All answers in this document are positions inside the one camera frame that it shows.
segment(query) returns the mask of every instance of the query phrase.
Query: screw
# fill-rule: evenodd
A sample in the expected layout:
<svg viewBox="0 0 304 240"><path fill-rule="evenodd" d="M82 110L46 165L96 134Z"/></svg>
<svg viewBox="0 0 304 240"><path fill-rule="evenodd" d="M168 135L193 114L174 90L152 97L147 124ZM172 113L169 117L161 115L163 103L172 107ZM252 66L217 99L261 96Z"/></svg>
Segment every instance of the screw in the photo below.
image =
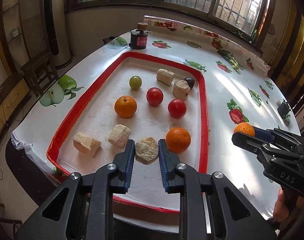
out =
<svg viewBox="0 0 304 240"><path fill-rule="evenodd" d="M116 168L116 165L114 164L114 163L109 163L108 165L107 165L107 169L108 170L114 170Z"/></svg>
<svg viewBox="0 0 304 240"><path fill-rule="evenodd" d="M70 174L69 177L70 177L70 179L73 179L73 180L78 179L80 177L80 173L73 172Z"/></svg>
<svg viewBox="0 0 304 240"><path fill-rule="evenodd" d="M177 167L178 167L179 170L185 170L187 168L187 166L184 163L179 163L177 165Z"/></svg>
<svg viewBox="0 0 304 240"><path fill-rule="evenodd" d="M219 171L216 171L214 173L214 177L216 177L217 179L222 179L223 178L223 173L219 172Z"/></svg>

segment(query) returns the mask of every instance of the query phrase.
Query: red label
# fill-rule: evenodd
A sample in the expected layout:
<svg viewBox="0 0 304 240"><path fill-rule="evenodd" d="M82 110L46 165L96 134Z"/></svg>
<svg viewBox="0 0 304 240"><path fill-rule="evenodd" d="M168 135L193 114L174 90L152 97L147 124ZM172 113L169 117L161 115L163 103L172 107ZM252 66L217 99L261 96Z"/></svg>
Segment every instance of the red label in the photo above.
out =
<svg viewBox="0 0 304 240"><path fill-rule="evenodd" d="M137 46L146 46L148 41L148 36L138 37L136 41Z"/></svg>

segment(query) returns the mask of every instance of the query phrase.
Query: orange fruit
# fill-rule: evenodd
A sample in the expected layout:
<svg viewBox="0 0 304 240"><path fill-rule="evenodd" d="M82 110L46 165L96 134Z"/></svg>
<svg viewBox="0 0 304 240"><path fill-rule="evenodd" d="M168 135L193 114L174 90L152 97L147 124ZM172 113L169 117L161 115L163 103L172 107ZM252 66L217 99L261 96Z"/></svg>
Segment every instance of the orange fruit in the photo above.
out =
<svg viewBox="0 0 304 240"><path fill-rule="evenodd" d="M165 142L171 152L181 153L190 146L191 136L187 130L176 127L168 131Z"/></svg>
<svg viewBox="0 0 304 240"><path fill-rule="evenodd" d="M119 117L128 118L134 115L137 107L138 106L134 98L130 96L122 96L115 102L114 111Z"/></svg>
<svg viewBox="0 0 304 240"><path fill-rule="evenodd" d="M254 128L246 122L239 123L233 130L233 133L242 132L247 135L255 136Z"/></svg>

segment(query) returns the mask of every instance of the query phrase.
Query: red tray rim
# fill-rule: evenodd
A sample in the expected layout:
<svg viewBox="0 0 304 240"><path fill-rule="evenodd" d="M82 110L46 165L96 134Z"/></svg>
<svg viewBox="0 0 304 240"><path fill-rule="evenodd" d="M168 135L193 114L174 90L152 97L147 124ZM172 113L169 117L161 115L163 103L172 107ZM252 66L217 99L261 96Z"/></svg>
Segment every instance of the red tray rim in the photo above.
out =
<svg viewBox="0 0 304 240"><path fill-rule="evenodd" d="M163 65L175 67L187 72L190 72L193 76L196 77L199 83L199 95L200 95L200 113L201 113L201 146L200 146L200 159L199 159L199 172L206 173L207 164L208 164L208 147L209 147L209 126L208 126L208 114L207 114L207 102L206 102L206 91L205 91L205 81L202 73L192 67L186 66L184 64L174 62L168 59L155 57L152 55L127 51L121 54L94 82L93 84L80 96L71 110L68 112L59 128L55 132L49 148L46 152L46 157L49 161L56 166L58 169L63 171L66 175L69 175L70 172L64 169L57 163L57 158L59 156L60 148L69 135L71 129L76 123L77 119L80 117L84 109L90 103L91 99L97 93L97 91L101 88L104 82L110 77L110 75L118 68L118 66L128 57L142 59L150 62L160 63ZM154 207L145 204L140 204L136 202L132 202L129 200L125 200L123 198L113 196L113 200L134 206L140 206L145 208L150 208L156 211L165 212L165 213L177 213L177 210L165 209L161 207Z"/></svg>

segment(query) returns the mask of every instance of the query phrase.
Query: tray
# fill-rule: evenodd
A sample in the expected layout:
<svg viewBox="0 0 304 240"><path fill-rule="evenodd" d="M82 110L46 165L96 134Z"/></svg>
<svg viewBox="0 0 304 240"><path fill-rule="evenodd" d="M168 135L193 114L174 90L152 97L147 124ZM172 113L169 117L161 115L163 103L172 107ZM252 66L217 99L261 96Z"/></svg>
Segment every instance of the tray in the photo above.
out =
<svg viewBox="0 0 304 240"><path fill-rule="evenodd" d="M187 113L180 119L170 117L167 105L174 99L173 85L167 86L156 80L156 72L164 68L174 72L174 80L192 76L196 80L194 88L185 101ZM142 86L134 91L129 87L129 79L139 75ZM158 87L164 94L159 107L149 106L146 92ZM115 101L123 95L132 96L138 104L137 112L131 118L121 118L114 112ZM108 141L108 135L116 124L131 129L130 139L138 141L142 137L153 137L156 141L165 138L168 130L183 127L191 135L191 145L180 160L206 173L208 159L208 116L205 82L202 73L192 67L151 55L128 51L114 61L87 89L71 108L47 150L47 158L65 174L77 171L82 175L95 172L101 166L113 161L116 153L124 148L116 148ZM93 158L78 153L73 147L73 137L82 131L102 142ZM114 200L152 208L161 212L179 212L179 194L168 195L162 186L159 161L150 165L134 161L131 187L126 195L115 194Z"/></svg>

